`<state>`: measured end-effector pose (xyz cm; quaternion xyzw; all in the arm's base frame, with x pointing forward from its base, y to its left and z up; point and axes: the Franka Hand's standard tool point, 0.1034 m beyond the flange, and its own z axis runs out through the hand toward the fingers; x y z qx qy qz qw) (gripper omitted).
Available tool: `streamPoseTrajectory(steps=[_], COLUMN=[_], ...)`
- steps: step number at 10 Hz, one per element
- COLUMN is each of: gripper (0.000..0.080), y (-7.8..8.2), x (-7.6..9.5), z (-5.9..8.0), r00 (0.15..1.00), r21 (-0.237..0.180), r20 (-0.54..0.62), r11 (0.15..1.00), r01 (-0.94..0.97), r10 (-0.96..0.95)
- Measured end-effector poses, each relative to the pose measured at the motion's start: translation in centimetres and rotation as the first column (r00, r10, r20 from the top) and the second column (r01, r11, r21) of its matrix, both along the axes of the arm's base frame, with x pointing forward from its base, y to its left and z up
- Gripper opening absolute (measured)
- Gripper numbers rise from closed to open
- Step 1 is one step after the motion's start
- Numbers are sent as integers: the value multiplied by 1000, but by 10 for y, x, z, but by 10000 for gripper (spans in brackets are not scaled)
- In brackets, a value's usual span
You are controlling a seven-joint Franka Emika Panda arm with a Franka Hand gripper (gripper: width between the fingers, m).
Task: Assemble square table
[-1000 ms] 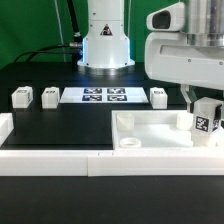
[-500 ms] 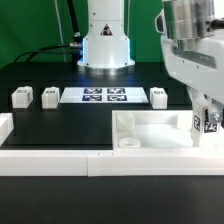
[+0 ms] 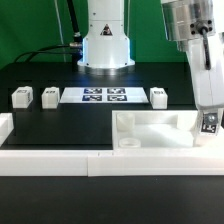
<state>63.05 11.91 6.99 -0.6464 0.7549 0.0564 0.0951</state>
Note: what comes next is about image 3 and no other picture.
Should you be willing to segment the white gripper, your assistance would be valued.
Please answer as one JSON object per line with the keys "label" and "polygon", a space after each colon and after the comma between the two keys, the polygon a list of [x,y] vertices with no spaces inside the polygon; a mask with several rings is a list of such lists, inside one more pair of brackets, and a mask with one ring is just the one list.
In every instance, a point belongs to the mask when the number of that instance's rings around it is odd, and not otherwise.
{"label": "white gripper", "polygon": [[[190,66],[196,108],[215,111],[224,108],[224,48],[219,34],[202,29],[199,37],[188,40],[186,52]],[[218,114],[203,114],[205,125],[218,125]]]}

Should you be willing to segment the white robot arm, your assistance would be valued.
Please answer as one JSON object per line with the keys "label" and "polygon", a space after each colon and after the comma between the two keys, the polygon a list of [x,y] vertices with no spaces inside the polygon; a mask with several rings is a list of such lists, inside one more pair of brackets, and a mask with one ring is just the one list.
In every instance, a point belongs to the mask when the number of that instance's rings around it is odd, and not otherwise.
{"label": "white robot arm", "polygon": [[[224,0],[160,0],[166,38],[187,55],[199,122],[224,112]],[[95,74],[132,66],[124,0],[88,0],[89,29],[78,66]]]}

